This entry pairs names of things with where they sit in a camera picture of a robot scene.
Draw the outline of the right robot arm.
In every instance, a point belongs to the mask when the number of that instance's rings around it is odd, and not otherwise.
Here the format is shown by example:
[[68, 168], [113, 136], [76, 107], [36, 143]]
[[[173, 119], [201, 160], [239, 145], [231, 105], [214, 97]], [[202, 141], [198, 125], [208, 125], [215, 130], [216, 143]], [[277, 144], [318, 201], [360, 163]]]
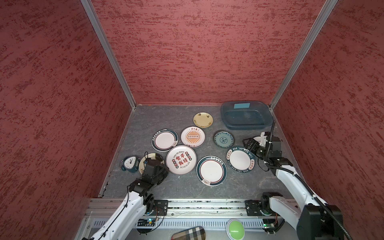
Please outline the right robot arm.
[[267, 171], [276, 176], [296, 201], [290, 203], [280, 193], [264, 192], [259, 201], [246, 201], [249, 215], [259, 211], [264, 216], [277, 214], [282, 218], [273, 227], [265, 226], [265, 232], [276, 233], [284, 223], [296, 230], [300, 240], [350, 240], [352, 236], [343, 225], [343, 214], [334, 205], [319, 197], [300, 177], [290, 160], [281, 152], [273, 153], [273, 145], [280, 141], [272, 135], [243, 140], [246, 150], [263, 161]]

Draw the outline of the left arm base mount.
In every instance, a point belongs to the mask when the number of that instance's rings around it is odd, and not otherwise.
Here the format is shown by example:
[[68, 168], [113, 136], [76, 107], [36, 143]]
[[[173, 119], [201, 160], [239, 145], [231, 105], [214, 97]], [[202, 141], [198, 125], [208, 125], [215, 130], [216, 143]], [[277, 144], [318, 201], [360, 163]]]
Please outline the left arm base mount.
[[148, 202], [145, 216], [166, 216], [168, 211], [168, 200], [153, 200]]

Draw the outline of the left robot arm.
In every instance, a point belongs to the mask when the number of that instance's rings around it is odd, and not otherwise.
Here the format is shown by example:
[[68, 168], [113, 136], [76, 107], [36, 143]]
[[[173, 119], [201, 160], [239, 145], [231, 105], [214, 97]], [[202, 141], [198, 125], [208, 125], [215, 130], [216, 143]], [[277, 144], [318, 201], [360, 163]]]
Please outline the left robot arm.
[[127, 186], [127, 195], [91, 240], [124, 240], [138, 223], [139, 219], [154, 209], [154, 195], [151, 189], [161, 184], [169, 174], [169, 168], [161, 162], [147, 159], [145, 170], [140, 178]]

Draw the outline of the green red rim plate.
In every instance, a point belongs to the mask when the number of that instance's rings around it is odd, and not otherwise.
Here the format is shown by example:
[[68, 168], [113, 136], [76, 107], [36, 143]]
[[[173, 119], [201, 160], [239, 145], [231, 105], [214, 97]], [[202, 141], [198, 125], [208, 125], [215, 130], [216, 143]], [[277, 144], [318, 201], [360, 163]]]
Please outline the green red rim plate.
[[216, 156], [205, 156], [197, 164], [197, 176], [207, 186], [221, 185], [227, 178], [227, 173], [224, 161]]

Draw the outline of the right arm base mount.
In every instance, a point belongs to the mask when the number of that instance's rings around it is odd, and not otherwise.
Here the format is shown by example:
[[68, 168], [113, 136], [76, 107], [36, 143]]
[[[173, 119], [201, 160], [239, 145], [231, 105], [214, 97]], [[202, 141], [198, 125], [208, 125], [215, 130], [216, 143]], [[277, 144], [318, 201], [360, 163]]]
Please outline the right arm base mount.
[[245, 209], [248, 217], [271, 216], [271, 213], [262, 210], [262, 202], [260, 200], [246, 200]]

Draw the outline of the white plate red characters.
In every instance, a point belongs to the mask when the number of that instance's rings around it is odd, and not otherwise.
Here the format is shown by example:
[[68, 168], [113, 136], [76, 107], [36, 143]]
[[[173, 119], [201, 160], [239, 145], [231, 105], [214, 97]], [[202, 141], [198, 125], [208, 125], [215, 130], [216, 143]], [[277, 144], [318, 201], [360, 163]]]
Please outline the white plate red characters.
[[166, 157], [169, 171], [175, 175], [185, 175], [191, 172], [197, 164], [195, 151], [184, 145], [172, 148]]

